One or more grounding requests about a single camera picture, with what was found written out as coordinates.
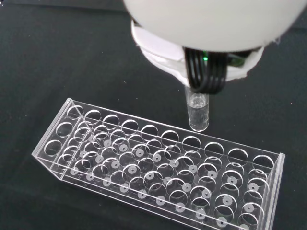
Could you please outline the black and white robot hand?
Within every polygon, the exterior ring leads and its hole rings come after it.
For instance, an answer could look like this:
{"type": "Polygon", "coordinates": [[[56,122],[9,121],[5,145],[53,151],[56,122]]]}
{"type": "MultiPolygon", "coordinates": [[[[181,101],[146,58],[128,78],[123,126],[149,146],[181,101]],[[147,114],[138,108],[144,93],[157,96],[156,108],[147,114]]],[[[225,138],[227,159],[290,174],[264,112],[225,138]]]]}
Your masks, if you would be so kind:
{"type": "Polygon", "coordinates": [[[126,0],[145,58],[195,93],[217,94],[259,62],[306,9],[304,0],[126,0]]]}

